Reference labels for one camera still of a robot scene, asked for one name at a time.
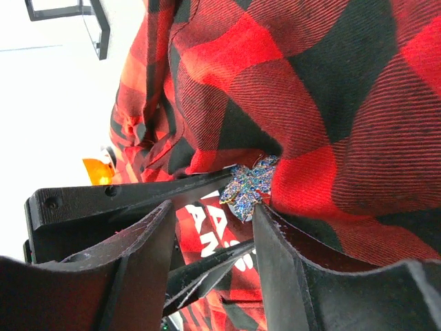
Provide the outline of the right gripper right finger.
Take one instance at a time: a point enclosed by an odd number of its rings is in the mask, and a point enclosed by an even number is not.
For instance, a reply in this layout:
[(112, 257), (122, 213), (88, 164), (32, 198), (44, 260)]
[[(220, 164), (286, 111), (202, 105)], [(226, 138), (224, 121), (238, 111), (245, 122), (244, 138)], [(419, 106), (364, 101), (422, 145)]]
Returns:
[(254, 243), (270, 330), (439, 330), (440, 262), (378, 267), (330, 248), (265, 205)]

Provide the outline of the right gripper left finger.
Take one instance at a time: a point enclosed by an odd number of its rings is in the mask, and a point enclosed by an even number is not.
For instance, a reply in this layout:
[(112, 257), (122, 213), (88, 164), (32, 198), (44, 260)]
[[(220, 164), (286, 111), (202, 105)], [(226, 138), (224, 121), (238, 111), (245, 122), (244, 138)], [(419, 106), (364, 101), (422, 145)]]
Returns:
[(2, 330), (158, 330), (172, 258), (175, 209), (61, 262), (1, 258)]

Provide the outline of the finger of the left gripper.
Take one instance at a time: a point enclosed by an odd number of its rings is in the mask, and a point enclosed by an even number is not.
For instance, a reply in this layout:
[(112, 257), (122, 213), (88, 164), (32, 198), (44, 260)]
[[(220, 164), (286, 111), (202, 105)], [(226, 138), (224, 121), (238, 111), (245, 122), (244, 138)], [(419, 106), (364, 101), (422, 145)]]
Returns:
[(221, 189), (228, 170), (175, 181), (38, 189), (25, 202), (25, 261), (60, 262), (94, 246), (170, 200), (176, 210)]
[(255, 248), (248, 240), (223, 248), (195, 263), (181, 266), (168, 274), (163, 315), (169, 316), (207, 296), (234, 264)]

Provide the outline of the glittery maple leaf brooch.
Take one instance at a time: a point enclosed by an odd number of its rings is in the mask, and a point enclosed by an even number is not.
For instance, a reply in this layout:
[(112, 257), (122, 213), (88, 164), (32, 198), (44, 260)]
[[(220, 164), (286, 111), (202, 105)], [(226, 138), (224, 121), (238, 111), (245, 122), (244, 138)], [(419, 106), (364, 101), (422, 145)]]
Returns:
[(278, 161), (277, 156), (269, 155), (251, 168), (231, 167), (232, 178), (220, 194), (219, 203), (227, 204), (240, 221), (251, 221), (255, 205), (271, 195), (271, 181)]

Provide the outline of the red black plaid shirt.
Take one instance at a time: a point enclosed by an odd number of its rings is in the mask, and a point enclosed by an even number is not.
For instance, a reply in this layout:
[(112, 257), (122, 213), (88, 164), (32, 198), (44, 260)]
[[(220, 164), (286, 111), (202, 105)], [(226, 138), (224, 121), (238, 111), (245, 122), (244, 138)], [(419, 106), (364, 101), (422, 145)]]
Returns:
[(276, 165), (176, 213), (186, 263), (262, 199), (375, 265), (440, 258), (439, 1), (146, 1), (110, 120), (124, 182)]

